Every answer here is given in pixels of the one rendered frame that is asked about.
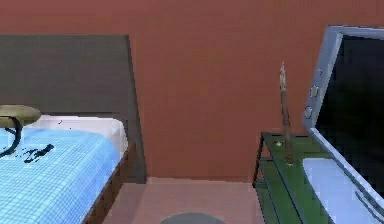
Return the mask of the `black curved strip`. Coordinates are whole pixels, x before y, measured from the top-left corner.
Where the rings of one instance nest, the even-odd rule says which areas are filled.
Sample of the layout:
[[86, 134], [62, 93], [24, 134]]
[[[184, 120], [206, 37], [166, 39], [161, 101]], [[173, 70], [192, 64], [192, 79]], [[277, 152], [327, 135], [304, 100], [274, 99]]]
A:
[[0, 158], [3, 156], [11, 155], [15, 152], [16, 147], [19, 145], [21, 140], [21, 132], [22, 132], [22, 124], [16, 117], [12, 116], [0, 116], [0, 120], [4, 120], [5, 118], [8, 119], [8, 121], [5, 124], [0, 124], [1, 128], [4, 128], [7, 132], [14, 135], [14, 141], [12, 142], [12, 145], [8, 147], [5, 151], [0, 153]]

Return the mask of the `green glass stand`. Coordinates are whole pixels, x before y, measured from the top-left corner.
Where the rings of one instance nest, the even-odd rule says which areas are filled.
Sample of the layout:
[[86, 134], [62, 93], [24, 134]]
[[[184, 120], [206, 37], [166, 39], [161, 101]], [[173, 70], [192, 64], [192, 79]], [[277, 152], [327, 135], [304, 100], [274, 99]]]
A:
[[252, 186], [265, 224], [334, 224], [316, 196], [303, 167], [305, 158], [330, 155], [308, 135], [293, 135], [293, 166], [285, 160], [281, 133], [262, 132]]

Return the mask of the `blue checked blanket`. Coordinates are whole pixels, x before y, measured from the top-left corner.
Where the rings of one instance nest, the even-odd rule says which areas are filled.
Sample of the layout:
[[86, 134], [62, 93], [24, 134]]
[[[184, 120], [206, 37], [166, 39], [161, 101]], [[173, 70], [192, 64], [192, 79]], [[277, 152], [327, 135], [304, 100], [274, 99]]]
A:
[[[0, 129], [0, 153], [14, 136]], [[54, 148], [25, 163], [25, 152]], [[0, 224], [81, 224], [120, 160], [102, 135], [26, 128], [11, 155], [0, 158]]]

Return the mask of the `black flat blot shape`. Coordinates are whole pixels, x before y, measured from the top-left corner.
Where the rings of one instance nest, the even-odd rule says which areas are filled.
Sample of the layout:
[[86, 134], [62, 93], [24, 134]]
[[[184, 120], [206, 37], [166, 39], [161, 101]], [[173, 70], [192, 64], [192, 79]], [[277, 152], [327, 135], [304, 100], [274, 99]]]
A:
[[25, 163], [31, 163], [37, 161], [40, 157], [45, 156], [50, 152], [54, 146], [52, 144], [46, 145], [43, 149], [31, 149], [25, 152], [26, 158], [24, 159]]

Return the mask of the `thin brown stick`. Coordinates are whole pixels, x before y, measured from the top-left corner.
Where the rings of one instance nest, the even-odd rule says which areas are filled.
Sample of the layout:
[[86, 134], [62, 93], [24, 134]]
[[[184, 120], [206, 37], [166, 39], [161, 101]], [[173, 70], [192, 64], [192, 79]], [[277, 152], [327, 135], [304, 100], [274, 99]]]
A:
[[281, 108], [282, 108], [282, 120], [283, 120], [283, 134], [285, 142], [285, 159], [288, 166], [293, 166], [293, 152], [291, 142], [291, 128], [289, 110], [287, 104], [287, 89], [286, 89], [286, 71], [284, 61], [281, 63], [280, 73], [280, 97], [281, 97]]

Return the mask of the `grey framed television set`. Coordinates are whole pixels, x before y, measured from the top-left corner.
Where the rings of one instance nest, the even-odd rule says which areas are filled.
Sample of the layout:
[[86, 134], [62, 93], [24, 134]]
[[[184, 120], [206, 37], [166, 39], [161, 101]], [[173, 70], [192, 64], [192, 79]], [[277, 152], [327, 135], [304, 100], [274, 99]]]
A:
[[328, 153], [303, 168], [331, 224], [384, 224], [384, 28], [326, 28], [302, 122]]

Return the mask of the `dark brown wooden bed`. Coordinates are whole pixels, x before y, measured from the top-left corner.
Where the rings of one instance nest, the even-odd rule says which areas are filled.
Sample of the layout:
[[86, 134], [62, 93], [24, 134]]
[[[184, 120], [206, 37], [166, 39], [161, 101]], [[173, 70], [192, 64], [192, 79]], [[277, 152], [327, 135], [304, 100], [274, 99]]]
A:
[[102, 224], [126, 182], [147, 180], [131, 40], [127, 34], [0, 34], [0, 105], [24, 104], [93, 124], [123, 124], [117, 168], [82, 224]]

